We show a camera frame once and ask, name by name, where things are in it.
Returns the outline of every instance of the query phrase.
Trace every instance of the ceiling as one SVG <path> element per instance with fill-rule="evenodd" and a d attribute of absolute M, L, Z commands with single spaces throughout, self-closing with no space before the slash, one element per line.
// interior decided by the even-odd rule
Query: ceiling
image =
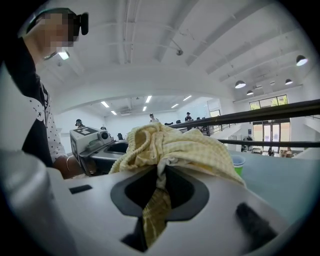
<path fill-rule="evenodd" d="M 288 88 L 286 79 L 293 81 L 290 87 L 300 85 L 317 61 L 299 25 L 274 1 L 52 0 L 46 7 L 69 7 L 77 14 L 89 13 L 89 33 L 80 35 L 74 47 L 67 49 L 70 58 L 62 60 L 57 55 L 37 66 L 45 86 L 57 98 L 68 90 L 76 90 L 80 84 L 91 87 L 108 80 L 107 76 L 93 83 L 86 79 L 88 74 L 111 67 L 142 66 L 198 72 L 212 84 L 201 88 L 202 96 L 206 92 L 218 95 L 220 88 L 227 87 L 231 99 L 242 100 L 248 98 L 247 91 L 256 85 L 262 85 L 262 89 L 255 89 L 254 96 Z M 309 60 L 301 67 L 295 65 L 299 54 Z M 175 88 L 180 78 L 177 74 L 172 90 L 183 89 Z M 235 89 L 238 80 L 245 81 L 247 86 Z M 130 90 L 125 94 L 134 95 L 135 88 Z M 114 94 L 113 90 L 100 98 L 88 97 L 87 103 L 112 98 Z M 162 96 L 159 101 L 152 98 L 158 102 L 154 108 L 161 109 L 161 102 L 170 106 L 173 103 L 170 97 L 177 98 Z M 127 101 L 123 97 L 110 104 L 120 110 L 128 107 Z M 139 100 L 132 102 L 137 108 L 143 105 Z"/>
<path fill-rule="evenodd" d="M 108 108 L 102 105 L 100 102 L 87 105 L 87 108 L 94 111 L 96 114 L 107 117 L 112 116 L 111 111 L 115 111 L 117 115 L 137 115 L 143 113 L 157 113 L 165 111 L 176 111 L 177 109 L 185 106 L 186 104 L 198 99 L 199 97 L 192 96 L 189 99 L 184 99 L 188 97 L 179 95 L 162 95 L 162 96 L 152 96 L 151 100 L 146 103 L 147 96 L 138 97 L 128 97 L 119 99 L 106 99 L 105 102 L 109 106 Z"/>

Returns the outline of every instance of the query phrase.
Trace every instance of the table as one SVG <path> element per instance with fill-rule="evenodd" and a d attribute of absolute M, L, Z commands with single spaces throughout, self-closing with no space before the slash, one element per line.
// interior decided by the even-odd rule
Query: table
<path fill-rule="evenodd" d="M 308 214 L 319 193 L 320 160 L 229 152 L 246 159 L 242 178 L 247 188 L 267 201 L 289 224 Z"/>

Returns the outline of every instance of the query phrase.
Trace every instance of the white wall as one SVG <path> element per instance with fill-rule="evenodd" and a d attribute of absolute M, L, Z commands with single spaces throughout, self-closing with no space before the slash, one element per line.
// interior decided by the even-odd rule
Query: white wall
<path fill-rule="evenodd" d="M 211 100 L 208 100 L 208 107 L 209 107 L 209 111 L 216 111 L 216 110 L 220 110 L 220 100 L 218 98 L 213 98 Z"/>
<path fill-rule="evenodd" d="M 320 64 L 317 63 L 302 80 L 305 101 L 320 99 Z"/>
<path fill-rule="evenodd" d="M 59 134 L 61 143 L 64 146 L 67 154 L 71 152 L 69 132 L 70 130 L 77 128 L 75 126 L 77 119 L 81 119 L 85 126 L 97 129 L 100 129 L 101 126 L 105 125 L 105 119 L 103 116 L 99 116 L 85 107 L 80 107 L 61 114 L 56 114 L 54 116 L 54 122 L 58 131 L 59 129 L 62 129 Z"/>
<path fill-rule="evenodd" d="M 232 114 L 234 112 L 238 112 L 235 109 L 235 105 L 232 101 L 232 99 L 229 98 L 219 98 L 220 101 L 220 114 L 221 115 L 227 115 L 227 114 Z"/>
<path fill-rule="evenodd" d="M 115 139 L 118 139 L 118 133 L 121 133 L 123 138 L 125 138 L 126 134 L 133 128 L 148 125 L 150 123 L 149 114 L 150 113 L 108 116 L 105 118 L 105 127 Z M 155 112 L 153 115 L 155 118 L 158 118 L 163 125 L 171 122 L 175 124 L 176 120 L 178 120 L 176 111 Z"/>
<path fill-rule="evenodd" d="M 208 107 L 208 101 L 211 101 L 210 97 L 199 97 L 196 100 L 190 101 L 187 105 L 179 108 L 177 110 L 177 120 L 181 120 L 181 123 L 185 121 L 185 117 L 187 116 L 187 112 L 190 113 L 190 116 L 193 120 L 196 120 L 198 117 L 209 118 L 210 112 Z"/>
<path fill-rule="evenodd" d="M 281 96 L 281 95 L 287 96 L 288 103 L 303 102 L 305 101 L 305 98 L 303 97 L 303 91 L 304 91 L 304 88 L 303 86 L 300 85 L 293 88 L 288 88 L 285 90 L 264 94 L 261 96 L 249 97 L 248 99 L 245 99 L 245 100 L 238 100 L 233 103 L 234 113 L 250 111 L 251 110 L 250 102 L 260 101 L 263 99 Z"/>
<path fill-rule="evenodd" d="M 169 65 L 116 65 L 83 73 L 55 91 L 57 113 L 88 103 L 143 95 L 199 95 L 233 99 L 232 90 L 203 73 Z"/>

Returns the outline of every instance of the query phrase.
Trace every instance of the black railing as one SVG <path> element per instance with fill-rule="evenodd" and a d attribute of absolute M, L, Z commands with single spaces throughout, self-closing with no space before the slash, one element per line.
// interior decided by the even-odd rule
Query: black railing
<path fill-rule="evenodd" d="M 216 117 L 205 118 L 201 120 L 188 121 L 184 123 L 178 123 L 170 125 L 172 128 L 191 128 L 197 127 L 209 127 L 230 125 L 237 123 L 256 122 L 263 120 L 275 120 L 285 118 L 297 118 L 320 115 L 320 99 L 302 101 L 296 103 L 290 103 L 280 106 L 271 106 L 256 110 L 225 114 Z M 219 139 L 220 142 L 225 144 L 235 145 L 248 145 L 248 146 L 270 146 L 270 147 L 295 147 L 295 148 L 320 148 L 320 142 L 318 141 L 281 141 L 281 142 L 269 142 L 269 141 L 250 141 L 250 140 L 228 140 Z"/>
<path fill-rule="evenodd" d="M 320 117 L 317 117 L 317 116 L 314 116 L 314 115 L 309 115 L 308 117 L 312 118 L 312 119 L 319 119 L 320 120 Z"/>
<path fill-rule="evenodd" d="M 172 124 L 172 128 L 188 128 L 200 126 L 217 126 L 320 115 L 320 99 L 296 102 L 280 106 L 271 106 L 256 110 L 225 114 L 195 121 Z"/>
<path fill-rule="evenodd" d="M 253 141 L 218 139 L 223 144 L 244 146 L 267 146 L 267 147 L 289 147 L 289 148 L 320 148 L 320 141 Z"/>

